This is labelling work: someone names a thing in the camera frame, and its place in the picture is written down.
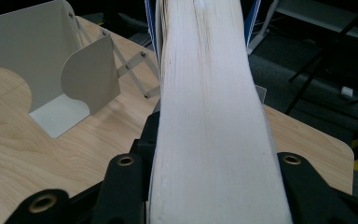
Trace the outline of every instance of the light wood tabletop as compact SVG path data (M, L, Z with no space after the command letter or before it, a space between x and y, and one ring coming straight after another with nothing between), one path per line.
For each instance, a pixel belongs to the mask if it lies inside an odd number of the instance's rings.
M101 32L99 26L78 20L94 39ZM156 62L152 51L111 36L126 59L146 50ZM134 72L147 88L158 85L145 64ZM95 185L103 180L108 162L130 150L159 96L145 99L129 76L121 77L119 85L121 94L101 111L50 138L28 115L27 84L0 68L0 223L42 189L64 189L72 197ZM330 186L351 194L353 154L346 144L268 106L265 109L278 151L304 156Z

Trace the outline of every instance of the expandable book stand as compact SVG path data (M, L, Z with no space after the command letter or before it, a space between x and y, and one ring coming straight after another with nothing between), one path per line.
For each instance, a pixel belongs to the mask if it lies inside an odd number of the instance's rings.
M32 94L29 115L53 138L120 94L110 35L101 29L98 40L86 47L82 35L87 33L64 0L0 15L0 66L27 82ZM130 71L138 88L150 97L131 65L117 48L115 52L126 68L120 70L120 75Z

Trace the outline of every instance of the wooden table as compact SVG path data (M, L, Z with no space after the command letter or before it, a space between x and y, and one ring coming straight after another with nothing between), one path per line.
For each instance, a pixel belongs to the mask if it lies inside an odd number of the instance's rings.
M91 36L100 32L95 24L78 19ZM112 38L127 59L147 50L121 36L112 34ZM146 87L158 85L145 64L134 72ZM20 202L42 189L64 189L72 197L93 186L103 180L113 157L130 150L159 97L145 99L129 76L121 77L119 84L121 94L114 101L53 139L28 115L31 93L27 84L17 74L0 68L0 223ZM300 121L265 108L278 151L306 157L330 186L351 194L351 149Z

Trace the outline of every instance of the metal bookend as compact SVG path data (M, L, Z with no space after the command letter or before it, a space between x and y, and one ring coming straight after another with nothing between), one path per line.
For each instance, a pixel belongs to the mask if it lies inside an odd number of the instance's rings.
M29 114L53 138L119 95L112 39L82 48L80 29L64 0L0 15L0 66L27 82Z

